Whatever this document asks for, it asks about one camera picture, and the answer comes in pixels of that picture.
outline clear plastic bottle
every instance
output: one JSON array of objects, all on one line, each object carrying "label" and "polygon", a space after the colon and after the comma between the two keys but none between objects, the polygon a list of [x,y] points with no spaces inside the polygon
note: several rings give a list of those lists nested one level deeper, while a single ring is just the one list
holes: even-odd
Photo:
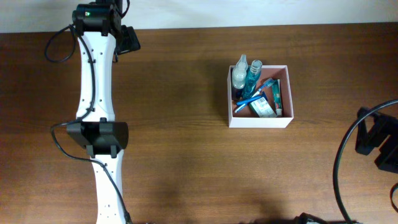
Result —
[{"label": "clear plastic bottle", "polygon": [[248,62],[246,55],[242,54],[234,70],[232,71],[232,100],[240,99],[243,88],[246,84],[246,74],[248,70]]},{"label": "clear plastic bottle", "polygon": [[246,84],[244,86],[242,97],[244,100],[249,99],[256,90],[257,81],[261,75],[262,63],[254,60],[250,66],[250,70],[246,76]]}]

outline white wall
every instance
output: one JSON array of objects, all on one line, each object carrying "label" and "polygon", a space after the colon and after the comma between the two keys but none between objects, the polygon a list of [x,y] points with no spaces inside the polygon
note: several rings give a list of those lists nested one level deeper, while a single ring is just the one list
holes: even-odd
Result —
[{"label": "white wall", "polygon": [[[60,30],[72,22],[77,4],[90,1],[3,0],[0,32]],[[398,21],[397,0],[131,0],[123,24],[161,29],[392,21]]]}]

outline wooden table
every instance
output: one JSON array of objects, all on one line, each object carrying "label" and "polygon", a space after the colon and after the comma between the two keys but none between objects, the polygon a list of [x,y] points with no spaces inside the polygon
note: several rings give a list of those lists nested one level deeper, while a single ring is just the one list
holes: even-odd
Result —
[{"label": "wooden table", "polygon": [[[51,35],[0,35],[1,223],[96,221],[91,164],[66,158],[49,133],[75,117],[80,97],[80,57],[47,62]],[[302,212],[342,220],[333,161],[361,106],[398,97],[398,24],[137,35],[142,49],[120,56],[112,83],[117,120],[130,129],[123,192],[135,221],[275,223]],[[71,46],[65,34],[53,52]],[[228,66],[243,53],[249,63],[288,65],[295,118],[286,129],[228,128]],[[396,106],[384,112],[398,116]],[[86,156],[65,130],[57,133],[68,152]],[[398,223],[389,200],[398,175],[377,169],[377,150],[357,154],[354,138],[340,167],[347,211],[363,223]]]}]

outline teal bottle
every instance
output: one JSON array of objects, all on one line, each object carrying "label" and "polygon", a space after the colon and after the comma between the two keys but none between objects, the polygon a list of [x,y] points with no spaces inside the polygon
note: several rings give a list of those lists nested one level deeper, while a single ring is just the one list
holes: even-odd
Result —
[{"label": "teal bottle", "polygon": [[244,100],[249,99],[256,90],[257,81],[261,75],[262,63],[259,60],[254,60],[251,63],[248,74],[246,75],[246,84],[242,92]]}]

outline pink box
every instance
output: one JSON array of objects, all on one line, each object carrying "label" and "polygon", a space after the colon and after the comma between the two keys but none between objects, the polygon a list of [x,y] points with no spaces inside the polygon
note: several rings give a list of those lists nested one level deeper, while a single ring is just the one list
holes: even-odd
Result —
[{"label": "pink box", "polygon": [[[268,78],[280,79],[280,96],[282,98],[282,117],[281,118],[259,118],[247,105],[239,113],[234,110],[238,107],[236,102],[231,99],[231,74],[235,66],[229,67],[227,78],[228,85],[228,118],[230,128],[286,128],[293,120],[293,103],[292,94],[290,92],[289,74],[286,65],[263,65],[261,76],[257,83],[257,88],[262,85]],[[262,89],[267,97],[268,103],[275,111],[274,95],[272,88]]]}]

